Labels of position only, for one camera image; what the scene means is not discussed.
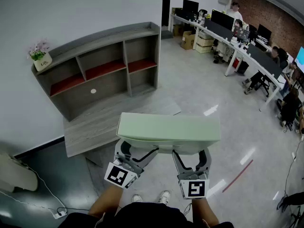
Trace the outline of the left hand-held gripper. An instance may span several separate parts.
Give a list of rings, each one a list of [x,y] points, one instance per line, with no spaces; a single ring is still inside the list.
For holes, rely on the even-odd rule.
[[[120,139],[115,145],[114,161],[108,164],[104,180],[122,189],[128,189],[139,179],[143,168],[158,154],[159,148],[153,149],[140,159],[130,160],[131,145]]]

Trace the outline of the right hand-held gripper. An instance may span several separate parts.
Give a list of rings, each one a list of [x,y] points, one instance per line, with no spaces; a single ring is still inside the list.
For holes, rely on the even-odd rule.
[[[211,166],[211,155],[209,149],[205,148],[199,152],[199,163],[196,165],[196,171],[185,167],[179,154],[173,150],[172,157],[178,171],[178,184],[182,196],[186,200],[205,198],[209,190],[209,169]]]

